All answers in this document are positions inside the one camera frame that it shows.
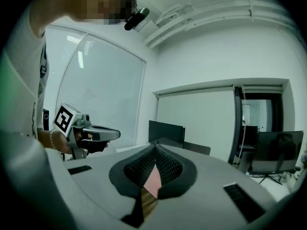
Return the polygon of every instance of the monitor stand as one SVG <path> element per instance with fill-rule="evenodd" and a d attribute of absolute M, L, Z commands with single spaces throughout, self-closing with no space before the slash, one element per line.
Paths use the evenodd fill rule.
<path fill-rule="evenodd" d="M 273 176 L 270 176 L 268 174 L 265 174 L 262 181 L 263 182 L 266 178 L 270 179 L 271 181 L 274 181 L 276 183 L 278 183 L 279 185 L 283 185 L 280 181 L 278 181 L 276 178 L 274 178 Z"/>

